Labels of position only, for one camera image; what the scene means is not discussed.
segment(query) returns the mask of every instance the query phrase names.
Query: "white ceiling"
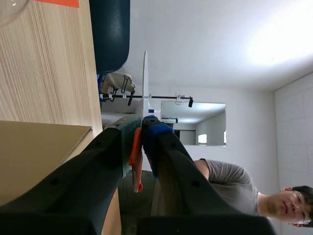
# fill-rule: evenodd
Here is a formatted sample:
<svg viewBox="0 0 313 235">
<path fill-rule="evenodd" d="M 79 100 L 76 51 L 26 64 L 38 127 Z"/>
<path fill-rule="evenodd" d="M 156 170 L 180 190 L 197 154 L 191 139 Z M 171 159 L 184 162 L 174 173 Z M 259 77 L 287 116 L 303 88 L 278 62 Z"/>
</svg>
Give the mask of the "white ceiling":
<svg viewBox="0 0 313 235">
<path fill-rule="evenodd" d="M 188 107 L 188 102 L 183 102 L 177 105 L 174 101 L 162 101 L 161 117 L 162 118 L 178 118 L 178 123 L 197 124 L 208 118 L 225 111 L 225 104 L 218 103 L 193 103 L 192 108 Z M 172 123 L 166 119 L 162 120 L 165 123 Z"/>
<path fill-rule="evenodd" d="M 123 71 L 141 84 L 275 90 L 310 72 L 313 0 L 131 0 Z"/>
</svg>

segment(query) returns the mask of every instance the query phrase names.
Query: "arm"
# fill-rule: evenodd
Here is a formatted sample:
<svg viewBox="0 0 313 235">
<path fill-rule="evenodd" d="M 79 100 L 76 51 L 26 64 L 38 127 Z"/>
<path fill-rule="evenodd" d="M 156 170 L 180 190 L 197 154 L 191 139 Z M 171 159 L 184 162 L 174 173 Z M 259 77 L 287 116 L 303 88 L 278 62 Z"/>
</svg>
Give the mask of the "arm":
<svg viewBox="0 0 313 235">
<path fill-rule="evenodd" d="M 195 161 L 195 165 L 210 182 L 245 184 L 251 181 L 249 173 L 241 166 L 205 159 Z"/>
<path fill-rule="evenodd" d="M 207 163 L 204 159 L 196 160 L 194 161 L 196 167 L 198 170 L 202 173 L 202 175 L 206 178 L 209 179 L 209 168 L 207 166 Z"/>
</svg>

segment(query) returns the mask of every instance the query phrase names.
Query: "black hair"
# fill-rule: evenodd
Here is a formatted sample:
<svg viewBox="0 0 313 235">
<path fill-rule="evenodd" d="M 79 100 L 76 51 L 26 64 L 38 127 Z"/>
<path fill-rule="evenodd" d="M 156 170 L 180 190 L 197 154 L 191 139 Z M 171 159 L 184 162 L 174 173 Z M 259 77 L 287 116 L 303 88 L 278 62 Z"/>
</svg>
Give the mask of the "black hair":
<svg viewBox="0 0 313 235">
<path fill-rule="evenodd" d="M 292 190 L 301 193 L 304 196 L 306 203 L 310 205 L 311 211 L 309 212 L 309 216 L 311 222 L 304 224 L 303 227 L 313 228 L 313 188 L 309 186 L 297 186 L 293 187 Z"/>
</svg>

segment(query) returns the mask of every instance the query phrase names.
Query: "orange sticker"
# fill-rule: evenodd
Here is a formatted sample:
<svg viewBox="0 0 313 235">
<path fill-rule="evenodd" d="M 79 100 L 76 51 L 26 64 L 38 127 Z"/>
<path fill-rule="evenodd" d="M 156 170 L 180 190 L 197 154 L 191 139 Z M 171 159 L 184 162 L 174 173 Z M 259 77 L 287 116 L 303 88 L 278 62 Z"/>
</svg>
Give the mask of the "orange sticker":
<svg viewBox="0 0 313 235">
<path fill-rule="evenodd" d="M 47 2 L 47 3 L 52 3 L 52 4 L 79 8 L 79 0 L 34 0 L 34 1 L 42 1 L 42 2 Z"/>
</svg>

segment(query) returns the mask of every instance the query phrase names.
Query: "brown cardboard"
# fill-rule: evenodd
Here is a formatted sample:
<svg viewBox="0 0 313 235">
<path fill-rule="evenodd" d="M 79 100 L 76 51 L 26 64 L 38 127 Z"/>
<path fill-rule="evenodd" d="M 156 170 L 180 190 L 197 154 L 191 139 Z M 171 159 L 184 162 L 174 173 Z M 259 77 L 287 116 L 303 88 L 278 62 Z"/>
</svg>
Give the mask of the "brown cardboard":
<svg viewBox="0 0 313 235">
<path fill-rule="evenodd" d="M 89 132 L 89 126 L 0 121 L 0 205 L 54 171 Z"/>
</svg>

